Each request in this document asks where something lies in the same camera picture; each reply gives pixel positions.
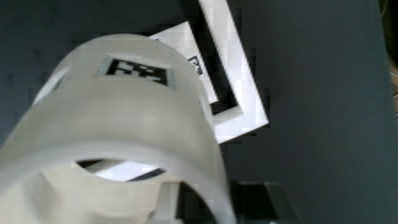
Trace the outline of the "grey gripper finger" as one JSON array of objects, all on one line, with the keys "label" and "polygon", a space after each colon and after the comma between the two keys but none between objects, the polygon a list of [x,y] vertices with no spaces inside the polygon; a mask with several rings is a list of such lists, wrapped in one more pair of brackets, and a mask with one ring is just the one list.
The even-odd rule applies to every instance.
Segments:
[{"label": "grey gripper finger", "polygon": [[282,184],[235,181],[232,200],[239,224],[301,224],[292,199]]}]

